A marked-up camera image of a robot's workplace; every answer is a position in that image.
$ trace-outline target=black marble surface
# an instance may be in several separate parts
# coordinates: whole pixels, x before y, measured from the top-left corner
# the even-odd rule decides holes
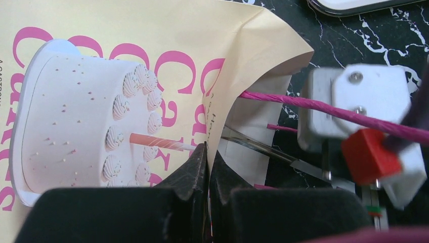
[[[313,68],[345,67],[353,63],[400,65],[406,70],[412,97],[418,89],[427,52],[429,52],[429,3],[427,1],[362,15],[335,18],[309,7],[306,0],[238,0],[263,6],[287,22],[315,50],[310,65],[292,77],[288,95],[299,96]],[[278,124],[297,127],[297,108],[284,106]],[[296,134],[277,131],[273,146],[311,164],[320,164],[321,156],[300,149]],[[270,160],[266,185],[281,188],[328,187],[288,165]],[[404,210],[388,205],[389,223],[427,224],[429,197],[419,193]]]

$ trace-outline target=yellow paper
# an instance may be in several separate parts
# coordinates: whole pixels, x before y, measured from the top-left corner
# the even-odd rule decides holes
[[[147,64],[151,70],[158,69],[159,83],[165,89],[165,109],[158,111],[168,126],[157,137],[183,138],[186,144],[208,141],[210,167],[226,116],[237,96],[264,73],[287,75],[305,67],[313,52],[293,29],[268,10],[233,2],[0,3],[0,15],[7,20],[0,22],[0,242],[13,241],[30,210],[20,204],[11,188],[8,148],[19,81],[46,41],[69,39],[86,46],[78,47],[84,55],[142,63],[136,55],[143,49]],[[189,157],[188,151],[161,151],[171,158],[167,170],[163,157],[149,162],[159,179]]]

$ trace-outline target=frosting swirl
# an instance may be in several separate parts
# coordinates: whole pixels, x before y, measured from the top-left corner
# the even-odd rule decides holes
[[[149,78],[147,79],[146,86],[143,87],[143,94],[147,95],[150,92],[152,92],[157,86],[158,86],[158,78],[156,77],[155,73],[151,70],[148,71]]]
[[[121,161],[114,155],[107,156],[104,161],[103,175],[106,180],[111,181],[118,176],[121,169]]]
[[[130,72],[127,73],[123,80],[123,86],[122,86],[123,94],[126,97],[131,98],[134,95],[136,95],[138,91],[137,87],[138,87],[137,77],[133,73],[130,73]]]
[[[156,112],[150,113],[149,122],[148,122],[148,133],[153,135],[157,133],[162,126],[162,117]]]
[[[106,148],[110,151],[117,149],[123,142],[123,133],[120,132],[118,126],[111,126],[106,135]]]
[[[148,97],[148,110],[156,110],[162,102],[162,91],[158,88],[155,88],[154,91],[149,93]]]
[[[137,76],[138,89],[144,88],[149,81],[149,73],[146,68],[146,65],[139,64],[134,71],[134,74]]]
[[[132,179],[132,180],[128,181],[127,186],[129,186],[129,187],[138,187],[138,186],[140,186],[140,183],[138,181],[136,181],[135,179]]]
[[[143,150],[143,159],[147,161],[153,160],[156,155],[158,154],[158,147],[157,146],[145,146]]]
[[[109,182],[107,182],[107,187],[122,187],[123,182],[119,180],[118,178],[115,178]]]
[[[113,118],[119,120],[125,117],[126,113],[130,111],[130,103],[124,95],[117,95],[113,101]]]
[[[147,163],[140,163],[137,167],[136,171],[136,181],[140,185],[144,185],[146,182],[149,181],[150,178],[150,168]]]

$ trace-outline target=pink candle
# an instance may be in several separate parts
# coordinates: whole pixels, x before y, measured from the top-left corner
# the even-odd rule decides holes
[[[195,146],[184,144],[170,139],[157,138],[157,137],[135,134],[135,133],[131,133],[130,143],[140,144],[145,146],[157,146],[160,148],[168,148],[168,149],[179,150],[179,151],[183,151],[183,150],[194,151],[196,148]]]

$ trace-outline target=pink rope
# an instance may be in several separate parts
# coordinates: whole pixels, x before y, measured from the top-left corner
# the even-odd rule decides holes
[[[297,129],[288,128],[288,127],[282,127],[282,126],[277,126],[277,125],[273,125],[273,124],[268,124],[267,128],[271,129],[271,130],[281,130],[281,131],[288,131],[288,132],[298,133]]]
[[[271,186],[266,186],[266,185],[258,185],[255,184],[253,185],[256,189],[276,189],[275,187],[271,187]]]
[[[295,105],[305,109],[318,110],[335,117],[348,120],[364,127],[380,130],[384,133],[411,140],[416,143],[429,145],[429,131],[398,125],[385,120],[379,120],[354,113],[349,110],[336,108],[321,101],[310,100],[301,97],[289,97],[285,95],[269,95],[244,91],[239,97],[251,100],[272,101]]]

